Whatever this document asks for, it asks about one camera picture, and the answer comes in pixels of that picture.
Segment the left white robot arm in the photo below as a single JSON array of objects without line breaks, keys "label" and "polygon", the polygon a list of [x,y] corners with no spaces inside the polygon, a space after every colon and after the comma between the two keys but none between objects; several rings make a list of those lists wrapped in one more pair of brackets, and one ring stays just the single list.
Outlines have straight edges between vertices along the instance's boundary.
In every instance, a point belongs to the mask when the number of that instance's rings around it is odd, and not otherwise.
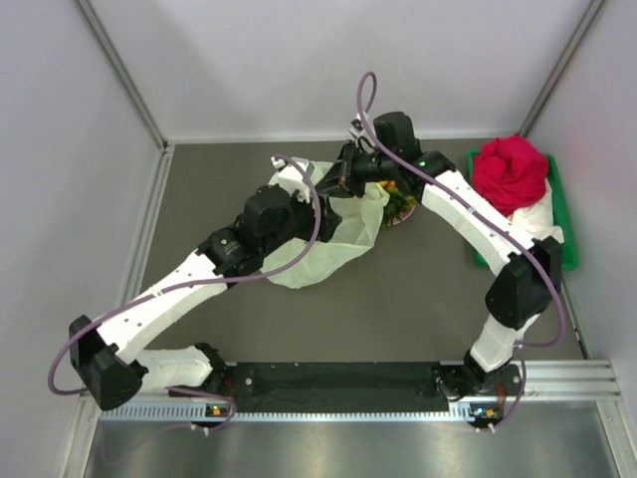
[{"label": "left white robot arm", "polygon": [[148,345],[192,309],[232,288],[236,278],[255,276],[281,246],[293,239],[328,242],[340,222],[324,191],[304,202],[298,191],[260,187],[231,225],[210,234],[133,307],[93,330],[89,318],[74,320],[69,327],[78,338],[70,349],[73,368],[102,410],[139,392],[168,387],[219,392],[227,366],[216,349],[198,343],[151,351]]}]

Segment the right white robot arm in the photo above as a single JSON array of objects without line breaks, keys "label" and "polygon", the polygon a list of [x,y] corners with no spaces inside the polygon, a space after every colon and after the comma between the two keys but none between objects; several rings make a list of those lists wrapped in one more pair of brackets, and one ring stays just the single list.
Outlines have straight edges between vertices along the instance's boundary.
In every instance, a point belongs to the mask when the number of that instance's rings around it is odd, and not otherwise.
[{"label": "right white robot arm", "polygon": [[351,139],[337,160],[335,194],[360,197],[367,184],[391,181],[452,226],[493,273],[485,297],[489,315],[463,358],[459,377],[445,373],[439,380],[456,395],[490,392],[526,331],[558,298],[561,244],[552,237],[536,239],[514,226],[443,153],[423,150],[405,113],[375,120],[359,114],[349,132]]}]

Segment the pale green plastic bag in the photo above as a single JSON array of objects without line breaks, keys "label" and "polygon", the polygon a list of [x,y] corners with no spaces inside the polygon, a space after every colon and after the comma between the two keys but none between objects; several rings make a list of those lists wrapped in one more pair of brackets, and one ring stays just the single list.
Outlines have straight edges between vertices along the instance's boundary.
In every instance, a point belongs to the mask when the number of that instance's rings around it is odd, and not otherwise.
[{"label": "pale green plastic bag", "polygon": [[[318,186],[331,168],[326,161],[310,161],[314,166],[312,182]],[[384,206],[389,194],[377,183],[365,184],[362,198],[330,198],[329,202],[342,221],[327,243],[316,241],[309,253],[295,266],[267,279],[290,289],[317,284],[348,262],[366,254],[375,245],[383,222]],[[261,272],[283,267],[304,250],[305,240],[295,238],[265,258]]]}]

